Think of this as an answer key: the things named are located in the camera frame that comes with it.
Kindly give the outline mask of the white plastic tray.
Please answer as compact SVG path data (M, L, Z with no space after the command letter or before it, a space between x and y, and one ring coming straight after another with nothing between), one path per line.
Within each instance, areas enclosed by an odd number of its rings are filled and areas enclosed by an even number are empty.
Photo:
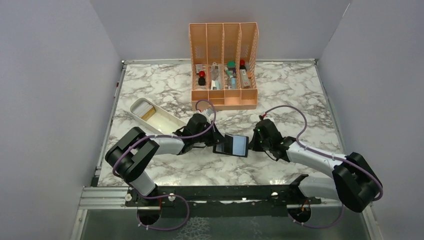
M147 121L142 120L140 117L133 113L133 109L142 101L149 102L156 110L156 113ZM132 114L133 118L138 123L140 123L141 126L143 126L144 129L158 135L170 135L187 124L170 112L164 110L160 106L154 104L152 101L143 97L132 103L132 105L129 107L129 112Z

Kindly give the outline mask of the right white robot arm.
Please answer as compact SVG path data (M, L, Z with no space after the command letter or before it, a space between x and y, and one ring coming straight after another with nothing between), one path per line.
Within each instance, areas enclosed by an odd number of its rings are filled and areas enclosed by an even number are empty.
M325 175L307 176L292 186L288 196L296 204L308 197L320 197L339 200L351 211L360 213L383 190L381 181L361 154L342 155L308 147L295 137L283 137L270 119L255 125L249 148L271 154L275 161L301 164Z

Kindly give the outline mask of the gold credit card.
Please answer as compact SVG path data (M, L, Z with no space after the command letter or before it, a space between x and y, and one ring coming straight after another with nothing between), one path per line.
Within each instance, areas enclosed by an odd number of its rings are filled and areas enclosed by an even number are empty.
M154 107L151 107L149 110L147 110L142 116L141 119L144 121L148 121L154 114L156 113L156 110Z

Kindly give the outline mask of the black leather card holder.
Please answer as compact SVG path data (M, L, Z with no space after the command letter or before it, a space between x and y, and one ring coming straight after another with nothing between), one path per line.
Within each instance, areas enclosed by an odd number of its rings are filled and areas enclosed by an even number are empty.
M225 134L225 141L213 147L214 154L248 157L249 137L244 135Z

